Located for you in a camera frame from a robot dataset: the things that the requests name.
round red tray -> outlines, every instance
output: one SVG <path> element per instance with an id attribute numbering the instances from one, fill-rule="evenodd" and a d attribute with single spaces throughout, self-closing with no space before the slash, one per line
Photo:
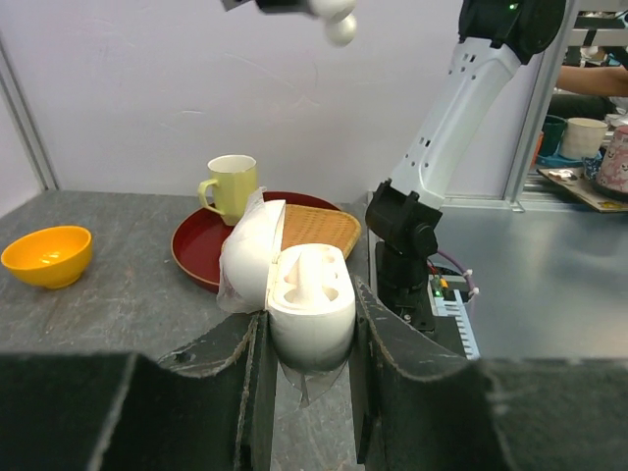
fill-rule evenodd
<path id="1" fill-rule="evenodd" d="M 340 210 L 338 206 L 324 199 L 288 191 L 266 191 L 264 199 L 266 201 L 284 199 L 286 204 Z M 223 242 L 233 229 L 225 226 L 218 214 L 199 209 L 188 216 L 173 235 L 171 249 L 175 261 L 199 285 L 218 292 L 220 282 L 218 260 Z"/>

white backdrop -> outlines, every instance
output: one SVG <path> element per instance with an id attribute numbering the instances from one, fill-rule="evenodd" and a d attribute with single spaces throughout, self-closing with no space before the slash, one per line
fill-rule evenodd
<path id="1" fill-rule="evenodd" d="M 26 157 L 7 104 L 0 96 L 0 217 L 38 193 L 39 182 Z"/>
<path id="2" fill-rule="evenodd" d="M 261 183 L 349 201 L 425 118 L 461 0 L 358 0 L 358 36 L 220 0 L 0 0 L 0 31 L 61 186 L 194 194 L 225 153 Z M 538 67 L 519 71 L 450 187 L 499 196 Z"/>

white cup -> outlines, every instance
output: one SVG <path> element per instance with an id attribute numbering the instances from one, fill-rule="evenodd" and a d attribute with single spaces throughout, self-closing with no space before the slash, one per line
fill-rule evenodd
<path id="1" fill-rule="evenodd" d="M 571 118 L 567 121 L 567 131 L 558 153 L 571 160 L 595 157 L 600 151 L 607 130 L 608 125 L 602 121 Z"/>

person's arm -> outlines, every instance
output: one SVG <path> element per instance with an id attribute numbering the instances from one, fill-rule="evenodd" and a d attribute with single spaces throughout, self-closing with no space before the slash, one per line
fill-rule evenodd
<path id="1" fill-rule="evenodd" d="M 556 86 L 581 95 L 628 96 L 628 71 L 623 67 L 562 66 Z"/>

mug handle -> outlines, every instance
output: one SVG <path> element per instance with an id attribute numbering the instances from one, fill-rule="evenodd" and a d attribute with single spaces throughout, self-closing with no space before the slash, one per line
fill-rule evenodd
<path id="1" fill-rule="evenodd" d="M 214 206 L 211 206 L 207 202 L 207 196 L 205 193 L 207 192 L 207 188 L 209 186 L 218 186 L 218 181 L 216 179 L 212 179 L 212 180 L 206 180 L 205 182 L 200 183 L 200 185 L 198 186 L 198 200 L 200 201 L 200 205 L 205 209 L 209 209 L 210 211 L 213 211 L 217 214 L 220 214 L 221 216 L 224 216 L 225 213 L 223 211 L 215 208 Z"/>

